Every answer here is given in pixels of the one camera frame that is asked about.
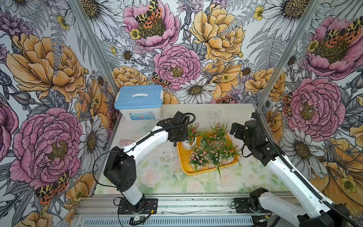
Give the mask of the red flower white pot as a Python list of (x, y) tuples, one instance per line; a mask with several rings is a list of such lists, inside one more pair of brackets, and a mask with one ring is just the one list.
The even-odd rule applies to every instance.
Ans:
[(182, 143), (186, 150), (191, 150), (196, 144), (197, 138), (202, 134), (200, 124), (192, 123), (187, 126), (188, 137), (187, 140)]

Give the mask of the pink orange flower white pot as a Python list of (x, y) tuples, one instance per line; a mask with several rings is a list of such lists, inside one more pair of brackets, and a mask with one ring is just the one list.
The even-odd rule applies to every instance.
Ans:
[(208, 152), (209, 165), (213, 166), (213, 167), (215, 167), (217, 169), (218, 174), (220, 176), (220, 179), (222, 179), (221, 172), (220, 172), (220, 167), (221, 167), (220, 161), (221, 161), (221, 159), (222, 159), (222, 155), (218, 151), (218, 148), (211, 147), (210, 151)]

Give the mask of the light pink flower white pot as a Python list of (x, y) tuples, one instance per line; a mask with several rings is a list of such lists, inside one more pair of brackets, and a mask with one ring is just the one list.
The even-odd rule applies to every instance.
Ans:
[(190, 154), (189, 165), (195, 173), (206, 169), (209, 165), (207, 152), (199, 146), (194, 146)]

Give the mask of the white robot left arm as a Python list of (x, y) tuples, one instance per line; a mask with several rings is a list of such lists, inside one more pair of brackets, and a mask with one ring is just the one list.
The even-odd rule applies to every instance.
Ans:
[(194, 123), (193, 113), (178, 111), (174, 117), (160, 120), (144, 137), (123, 148), (114, 147), (104, 169), (104, 176), (135, 209), (144, 206), (145, 196), (136, 186), (137, 164), (159, 145), (169, 141), (174, 144), (188, 139), (187, 127)]

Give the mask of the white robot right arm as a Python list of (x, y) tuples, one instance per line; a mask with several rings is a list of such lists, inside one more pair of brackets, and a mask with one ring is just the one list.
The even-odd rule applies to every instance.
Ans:
[(346, 205), (334, 204), (300, 173), (258, 120), (233, 123), (230, 134), (243, 141), (243, 148), (248, 148), (254, 158), (277, 175), (300, 203), (294, 205), (261, 187), (250, 193), (248, 203), (252, 212), (270, 211), (295, 227), (360, 226)]

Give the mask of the blue lid white storage box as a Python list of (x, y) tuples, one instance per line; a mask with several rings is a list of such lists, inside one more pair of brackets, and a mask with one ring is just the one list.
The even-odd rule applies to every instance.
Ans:
[(128, 121), (160, 120), (164, 90), (160, 85), (121, 87), (114, 103)]

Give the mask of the red white carton box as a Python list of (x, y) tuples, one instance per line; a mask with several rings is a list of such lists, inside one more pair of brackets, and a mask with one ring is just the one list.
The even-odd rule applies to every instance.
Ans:
[(123, 148), (123, 147), (126, 147), (126, 146), (129, 146), (131, 144), (133, 144), (135, 141), (131, 141), (131, 140), (120, 140), (119, 143), (118, 143), (118, 147), (119, 148)]

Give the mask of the yellow plastic tray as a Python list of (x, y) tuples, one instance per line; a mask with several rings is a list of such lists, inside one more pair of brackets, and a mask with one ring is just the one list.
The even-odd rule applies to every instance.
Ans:
[[(199, 136), (197, 138), (197, 141), (196, 141), (196, 144), (194, 146), (199, 146), (201, 148), (203, 148), (207, 153), (210, 151), (210, 148), (205, 148), (204, 146), (202, 146), (200, 144), (200, 140), (201, 140), (201, 137), (202, 136)], [(227, 135), (227, 142), (230, 143), (232, 142), (231, 138)], [(221, 146), (221, 147), (218, 147), (218, 151), (221, 153), (221, 150), (222, 148), (224, 147)], [(189, 176), (192, 176), (192, 175), (199, 175), (199, 174), (204, 174), (204, 173), (207, 173), (207, 172), (211, 172), (211, 171), (217, 171), (217, 169), (213, 166), (210, 166), (208, 165), (208, 167), (206, 169), (203, 169), (197, 173), (194, 172), (194, 170), (191, 168), (191, 166), (189, 165), (189, 160), (190, 160), (190, 154), (192, 152), (192, 149), (191, 150), (186, 150), (183, 145), (182, 145), (182, 142), (179, 142), (177, 144), (177, 151), (178, 151), (178, 155), (179, 155), (179, 160), (180, 160), (180, 164), (181, 164), (181, 168), (183, 170), (183, 172)], [(235, 157), (233, 162), (228, 164), (228, 165), (222, 165), (221, 164), (221, 167), (220, 167), (220, 170), (222, 168), (229, 168), (230, 166), (232, 165), (235, 165), (239, 162), (239, 156)]]

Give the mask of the right aluminium corner post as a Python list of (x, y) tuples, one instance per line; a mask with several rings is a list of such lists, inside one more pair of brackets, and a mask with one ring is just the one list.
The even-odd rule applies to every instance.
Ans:
[(283, 72), (283, 69), (285, 67), (285, 64), (287, 63), (290, 55), (293, 53), (293, 48), (298, 44), (300, 38), (304, 34), (306, 28), (310, 26), (310, 23), (313, 19), (313, 16), (317, 12), (319, 6), (321, 4), (321, 1), (310, 1), (307, 5), (306, 11), (303, 14), (297, 29), (295, 32), (292, 33), (292, 36), (287, 43), (286, 48), (284, 49), (282, 56), (280, 60), (278, 61), (277, 66), (275, 67), (272, 76), (270, 80), (267, 82), (266, 87), (264, 88), (263, 92), (261, 93), (261, 96), (257, 103), (257, 108), (262, 109), (262, 106), (265, 102), (265, 100), (269, 97), (272, 89), (274, 88), (275, 83), (280, 78), (281, 73)]

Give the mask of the aluminium corner post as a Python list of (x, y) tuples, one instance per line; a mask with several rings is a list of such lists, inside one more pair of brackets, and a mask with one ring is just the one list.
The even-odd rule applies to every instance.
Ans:
[(112, 70), (110, 69), (108, 62), (106, 61), (106, 58), (103, 55), (103, 52), (101, 50), (101, 47), (98, 43), (97, 37), (93, 32), (93, 27), (91, 23), (89, 22), (89, 19), (87, 18), (87, 15), (85, 11), (83, 10), (83, 7), (81, 5), (80, 1), (70, 1), (71, 9), (73, 10), (75, 14), (75, 18), (79, 22), (82, 33), (84, 34), (85, 39), (88, 41), (91, 50), (93, 54), (95, 55), (97, 62), (100, 65), (100, 68), (102, 72), (104, 73), (110, 88), (112, 90), (112, 93), (117, 96), (119, 89), (116, 85), (116, 82), (112, 76)]
[(275, 83), (280, 78), (281, 73), (283, 72), (283, 69), (285, 67), (285, 64), (287, 63), (290, 55), (293, 53), (293, 48), (298, 44), (300, 38), (304, 34), (306, 28), (310, 26), (310, 23), (313, 19), (313, 16), (317, 12), (319, 6), (321, 4), (321, 1), (310, 1), (307, 5), (306, 11), (303, 14), (297, 29), (295, 32), (292, 33), (292, 36), (287, 43), (286, 48), (284, 49), (282, 56), (280, 60), (278, 61), (277, 66), (275, 67), (272, 76), (270, 80), (267, 82), (266, 87), (264, 88), (263, 92), (261, 93), (261, 96), (257, 103), (257, 108), (262, 109), (262, 106), (265, 102), (265, 100), (269, 97), (272, 89), (274, 88)]

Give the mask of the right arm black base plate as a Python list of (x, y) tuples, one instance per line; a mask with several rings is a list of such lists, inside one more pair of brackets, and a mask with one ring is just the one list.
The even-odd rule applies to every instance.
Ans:
[(238, 214), (271, 214), (271, 211), (263, 209), (259, 202), (255, 200), (250, 202), (250, 199), (247, 197), (233, 198), (233, 201), (230, 203), (230, 208)]

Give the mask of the aluminium front rail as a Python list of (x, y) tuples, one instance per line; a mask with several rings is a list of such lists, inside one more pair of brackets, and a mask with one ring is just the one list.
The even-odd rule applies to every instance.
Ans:
[(278, 215), (238, 214), (230, 208), (233, 198), (248, 194), (160, 194), (156, 214), (119, 215), (120, 195), (84, 199), (76, 211), (72, 227), (291, 227)]

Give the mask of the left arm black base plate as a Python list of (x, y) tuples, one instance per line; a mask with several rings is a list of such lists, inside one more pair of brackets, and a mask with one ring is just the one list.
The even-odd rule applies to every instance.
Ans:
[(117, 213), (119, 215), (133, 215), (133, 214), (156, 214), (158, 206), (158, 199), (155, 198), (142, 198), (136, 205), (132, 205), (128, 200), (122, 199), (120, 201)]

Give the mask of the left aluminium corner post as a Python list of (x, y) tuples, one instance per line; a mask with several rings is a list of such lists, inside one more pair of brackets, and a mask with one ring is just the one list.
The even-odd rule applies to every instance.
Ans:
[(103, 52), (101, 50), (101, 47), (98, 43), (97, 37), (93, 32), (93, 27), (91, 23), (89, 22), (89, 19), (87, 18), (87, 15), (85, 11), (83, 10), (83, 7), (81, 5), (80, 1), (70, 1), (71, 9), (73, 10), (75, 14), (75, 18), (79, 22), (82, 33), (84, 34), (85, 39), (88, 41), (91, 50), (93, 54), (95, 55), (97, 62), (100, 65), (100, 68), (102, 72), (104, 73), (110, 88), (112, 90), (112, 93), (117, 96), (119, 89), (116, 85), (116, 82), (112, 76), (112, 70), (110, 69), (108, 62), (106, 61), (106, 58), (103, 55)]

